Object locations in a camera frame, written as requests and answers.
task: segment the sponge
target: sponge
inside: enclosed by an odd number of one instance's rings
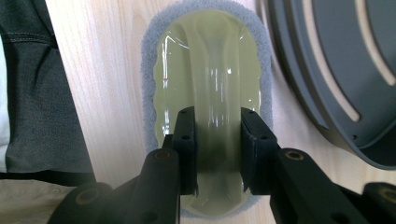
[[[158,147],[154,136],[154,124],[156,112],[154,109],[154,94],[156,84],[153,76],[153,67],[157,61],[157,43],[159,43],[163,32],[177,18],[187,13],[200,9],[216,9],[234,15],[249,29],[257,45],[257,58],[261,65],[260,89],[261,108],[260,115],[272,127],[272,103],[271,103],[271,47],[268,33],[257,15],[242,5],[224,0],[204,1],[186,0],[177,2],[157,14],[148,26],[142,42],[142,64],[143,75],[143,107],[146,132],[146,146],[148,150]],[[253,197],[242,206],[242,210],[250,207],[257,199]]]

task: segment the black metal bracket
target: black metal bracket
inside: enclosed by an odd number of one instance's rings
[[[301,150],[281,149],[260,116],[241,109],[244,190],[271,195],[276,223],[396,223],[396,187],[366,185],[362,195],[335,185]],[[178,223],[179,196],[198,194],[194,110],[178,113],[174,134],[150,152],[141,174],[112,190],[90,183],[71,191],[49,223]]]

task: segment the dark gray cloth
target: dark gray cloth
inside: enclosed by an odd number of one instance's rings
[[[7,62],[7,171],[92,172],[44,0],[0,1]]]

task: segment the wooden table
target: wooden table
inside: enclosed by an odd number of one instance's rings
[[[98,181],[113,187],[138,175],[146,156],[140,42],[151,18],[172,2],[47,1],[93,170]],[[259,8],[254,0],[238,2]],[[370,181],[396,185],[396,172],[375,169],[324,139],[274,70],[274,125],[282,147],[306,151],[332,181],[357,192]],[[274,218],[269,198],[262,197],[235,217],[181,223],[274,223]]]

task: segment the gray sponge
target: gray sponge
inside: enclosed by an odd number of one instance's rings
[[[262,105],[260,115],[265,123],[272,128],[272,99],[271,99],[271,42],[267,30],[263,26],[259,17],[252,11],[243,7],[239,3],[227,0],[185,0],[176,2],[158,13],[148,25],[148,29],[142,41],[142,89],[143,89],[143,112],[146,133],[146,148],[151,151],[157,148],[157,140],[154,132],[156,113],[154,110],[153,96],[155,92],[155,81],[153,77],[153,67],[157,60],[157,43],[165,29],[178,17],[198,10],[212,8],[226,11],[233,14],[243,22],[255,38],[258,48],[258,58],[262,66],[261,92]],[[249,208],[256,197],[252,197],[242,210]]]

